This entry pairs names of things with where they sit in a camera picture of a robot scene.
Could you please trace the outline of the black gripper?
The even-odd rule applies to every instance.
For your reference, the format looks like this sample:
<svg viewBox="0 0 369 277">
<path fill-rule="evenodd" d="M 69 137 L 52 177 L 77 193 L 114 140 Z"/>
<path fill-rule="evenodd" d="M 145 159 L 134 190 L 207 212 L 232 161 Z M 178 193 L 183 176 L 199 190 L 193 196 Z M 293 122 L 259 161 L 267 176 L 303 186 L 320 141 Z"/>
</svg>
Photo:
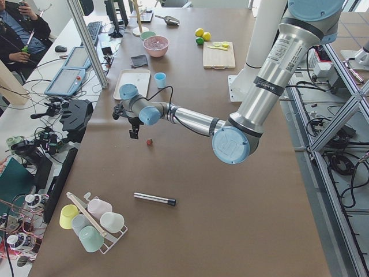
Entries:
<svg viewBox="0 0 369 277">
<path fill-rule="evenodd" d="M 138 140 L 140 125 L 143 125 L 144 123 L 138 117 L 129 117 L 128 121 L 132 125 L 132 128 L 129 130 L 130 138 Z"/>
</svg>

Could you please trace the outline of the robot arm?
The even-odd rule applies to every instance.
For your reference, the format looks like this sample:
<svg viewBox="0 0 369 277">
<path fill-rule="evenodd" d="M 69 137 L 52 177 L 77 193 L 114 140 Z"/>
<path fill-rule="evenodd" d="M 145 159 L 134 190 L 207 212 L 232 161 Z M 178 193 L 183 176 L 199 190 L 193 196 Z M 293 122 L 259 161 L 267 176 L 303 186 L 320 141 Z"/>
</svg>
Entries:
<svg viewBox="0 0 369 277">
<path fill-rule="evenodd" d="M 263 65 L 247 86 L 248 92 L 238 110 L 226 121 L 171 102 L 151 102 L 139 94 L 134 84 L 122 85 L 119 116 L 131 123 L 130 137 L 138 137 L 140 125 L 154 125 L 166 119 L 210 137 L 213 152 L 222 162 L 243 162 L 257 149 L 265 119 L 308 50 L 335 41 L 342 6 L 342 1 L 288 1 L 280 21 L 259 12 L 257 23 L 277 27 L 279 35 L 267 44 L 269 53 Z"/>
</svg>

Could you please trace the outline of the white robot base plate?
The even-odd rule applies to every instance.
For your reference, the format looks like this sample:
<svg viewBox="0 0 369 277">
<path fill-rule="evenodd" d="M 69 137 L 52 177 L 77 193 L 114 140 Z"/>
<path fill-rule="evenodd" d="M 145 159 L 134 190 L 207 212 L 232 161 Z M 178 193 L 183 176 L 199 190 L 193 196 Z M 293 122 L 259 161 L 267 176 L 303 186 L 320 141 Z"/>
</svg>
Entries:
<svg viewBox="0 0 369 277">
<path fill-rule="evenodd" d="M 238 75 L 229 75 L 227 80 L 230 101 L 242 102 L 253 83 L 253 76 L 245 72 L 240 72 Z"/>
</svg>

